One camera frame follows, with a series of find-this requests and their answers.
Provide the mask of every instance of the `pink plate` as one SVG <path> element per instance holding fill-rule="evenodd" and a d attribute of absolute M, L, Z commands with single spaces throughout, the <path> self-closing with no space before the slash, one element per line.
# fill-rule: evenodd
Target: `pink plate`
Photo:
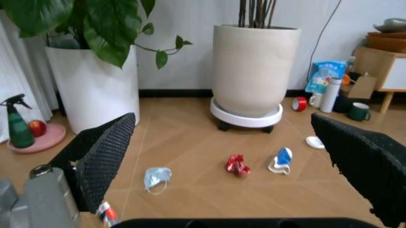
<path fill-rule="evenodd" d="M 27 148 L 16 148 L 11 145 L 10 140 L 7 146 L 17 153 L 35 153 L 46 150 L 58 144 L 65 137 L 66 129 L 60 124 L 47 124 L 47 132 L 43 136 L 35 138 L 35 143 Z"/>

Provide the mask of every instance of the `red crumpled wrapper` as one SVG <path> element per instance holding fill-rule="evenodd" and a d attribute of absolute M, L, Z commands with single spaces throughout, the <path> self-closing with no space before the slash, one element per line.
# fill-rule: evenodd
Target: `red crumpled wrapper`
<path fill-rule="evenodd" d="M 232 172 L 239 177 L 246 176 L 246 175 L 250 174 L 251 169 L 248 166 L 244 165 L 242 163 L 243 161 L 244 161 L 244 158 L 243 158 L 242 154 L 233 154 L 227 160 L 225 169 L 228 172 Z"/>

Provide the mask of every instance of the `wicker basket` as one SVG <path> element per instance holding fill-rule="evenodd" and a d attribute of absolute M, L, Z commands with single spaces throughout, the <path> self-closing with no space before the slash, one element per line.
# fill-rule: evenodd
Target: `wicker basket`
<path fill-rule="evenodd" d="M 383 51 L 406 53 L 406 38 L 367 36 L 368 47 Z"/>

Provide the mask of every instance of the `cable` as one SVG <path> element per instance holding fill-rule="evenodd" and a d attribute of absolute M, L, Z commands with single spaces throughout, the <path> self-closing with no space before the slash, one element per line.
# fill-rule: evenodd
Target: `cable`
<path fill-rule="evenodd" d="M 310 62 L 309 62 L 309 68 L 307 70 L 307 76 L 306 76 L 306 81 L 309 82 L 310 80 L 310 70 L 311 70 L 311 64 L 313 63 L 313 56 L 314 53 L 316 52 L 317 46 L 319 45 L 321 36 L 323 35 L 324 30 L 326 29 L 327 25 L 330 23 L 331 18 L 333 18 L 334 14 L 336 13 L 338 7 L 340 6 L 342 0 L 338 0 L 337 6 L 334 8 L 334 11 L 331 13 L 329 19 L 327 20 L 326 24 L 324 25 L 323 29 L 321 30 L 319 37 L 317 38 L 316 45 L 314 46 L 313 52 L 311 53 L 310 56 Z"/>

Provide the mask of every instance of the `white plant pot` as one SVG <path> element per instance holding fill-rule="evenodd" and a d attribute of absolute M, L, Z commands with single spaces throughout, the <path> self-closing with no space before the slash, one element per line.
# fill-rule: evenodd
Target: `white plant pot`
<path fill-rule="evenodd" d="M 262 117 L 283 100 L 299 29 L 214 26 L 213 94 L 227 112 Z"/>
<path fill-rule="evenodd" d="M 97 127 L 126 113 L 140 121 L 135 47 L 120 69 L 91 50 L 47 47 L 46 52 L 75 133 Z"/>

